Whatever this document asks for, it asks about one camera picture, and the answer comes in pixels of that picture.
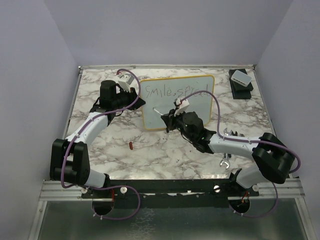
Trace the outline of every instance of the white wall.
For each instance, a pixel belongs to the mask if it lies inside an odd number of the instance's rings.
[[[0,3],[0,238],[27,239],[78,74],[42,0]]]
[[[256,64],[292,0],[44,0],[80,65]]]
[[[257,65],[279,138],[301,157],[299,176],[320,239],[320,1],[294,0]]]

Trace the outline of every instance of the yellow whiteboard frame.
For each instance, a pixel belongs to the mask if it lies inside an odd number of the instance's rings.
[[[208,75],[196,75],[196,76],[178,76],[178,77],[165,77],[165,78],[142,79],[142,80],[140,81],[140,83],[148,82],[148,81],[161,81],[161,80],[170,80],[170,79],[190,79],[190,78],[199,78],[199,77],[212,77],[212,78],[213,78],[212,94],[214,94],[216,79],[215,79],[215,76],[213,76],[213,75],[211,75],[211,74],[208,74]],[[211,116],[211,113],[212,113],[212,102],[213,102],[213,100],[211,101],[211,105],[210,105],[210,116]],[[142,121],[143,121],[143,127],[144,127],[144,129],[146,129],[146,130],[148,130],[148,131],[166,129],[165,127],[160,127],[160,128],[147,128],[146,125],[145,125],[145,116],[144,116],[144,107],[143,107],[143,106],[141,107],[141,112],[142,112]],[[204,125],[207,125],[208,123],[210,123],[210,119],[211,119],[211,117],[209,118],[209,121],[208,121],[208,122],[204,123]]]

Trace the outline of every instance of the metal table frame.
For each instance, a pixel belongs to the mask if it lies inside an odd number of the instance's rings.
[[[86,69],[102,69],[102,70],[108,70],[108,69],[116,69],[116,68],[129,68],[129,69],[198,69],[198,68],[210,68],[210,69],[252,69],[257,85],[259,87],[260,95],[268,116],[268,120],[271,126],[272,133],[276,136],[276,132],[273,126],[273,123],[270,119],[270,115],[268,112],[268,109],[265,105],[265,100],[263,97],[263,94],[260,90],[259,81],[257,79],[256,71],[255,71],[255,65],[153,65],[153,64],[139,64],[139,65],[100,65],[100,66],[79,66],[79,74],[77,78],[76,88],[73,94],[72,98],[72,105],[70,106],[70,110],[68,113],[68,121],[65,125],[63,135],[62,137],[65,138],[68,127],[70,124],[71,115],[74,109],[79,84],[82,78],[83,70]],[[290,175],[290,179],[288,179],[284,184],[276,184],[279,198],[291,198],[295,199],[301,221],[305,230],[305,233],[307,235],[308,240],[316,240],[316,233],[306,206],[306,202],[304,199],[305,193],[302,187],[302,184],[300,182],[299,178],[292,178],[292,175]],[[251,199],[273,199],[275,198],[275,191],[274,187],[270,182],[267,183],[260,183],[259,186],[259,196],[252,196]],[[36,240],[39,237],[39,233],[41,230],[41,225],[44,219],[47,202],[50,201],[92,201],[92,199],[83,199],[81,198],[82,192],[80,187],[71,187],[64,189],[62,188],[59,181],[44,181],[42,185],[42,189],[39,196],[39,202],[37,205],[36,213],[33,219],[32,227],[29,233],[29,240]],[[239,197],[229,197],[229,200],[239,199]],[[110,198],[100,198],[95,199],[95,201],[111,201]]]

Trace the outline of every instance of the marble table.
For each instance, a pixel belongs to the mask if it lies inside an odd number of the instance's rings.
[[[100,94],[103,80],[117,80],[117,69],[83,70],[67,134],[72,134],[87,118],[89,110]],[[246,137],[272,132],[268,116],[252,70],[253,91],[250,100],[234,100],[227,69],[132,69],[140,80],[164,77],[214,75],[214,94],[221,107],[220,131],[228,127]],[[211,121],[207,129],[217,129],[217,107],[212,104]],[[124,111],[113,119],[89,147],[90,166],[107,173],[113,180],[124,179],[210,179],[227,178],[231,171],[248,168],[254,163],[243,157],[232,156],[230,168],[220,167],[222,154],[198,152],[175,130],[148,131],[143,127],[142,112]]]

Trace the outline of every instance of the table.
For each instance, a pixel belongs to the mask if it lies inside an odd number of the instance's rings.
[[[216,68],[136,68],[132,69],[142,79],[213,75],[214,95],[221,107],[220,131],[237,131],[246,137],[262,136],[272,132],[259,88],[251,69],[253,91],[250,100],[233,99],[228,69]],[[83,70],[71,114],[67,135],[72,134],[87,118],[93,103],[99,97],[103,80],[116,80],[117,69]],[[217,106],[212,104],[211,121],[207,129],[217,129]],[[227,178],[238,168],[255,164],[247,158],[232,156],[230,168],[220,167],[223,155],[198,152],[175,130],[148,131],[143,127],[142,112],[125,111],[113,119],[88,149],[90,167],[107,173],[112,180],[157,179],[212,179]]]

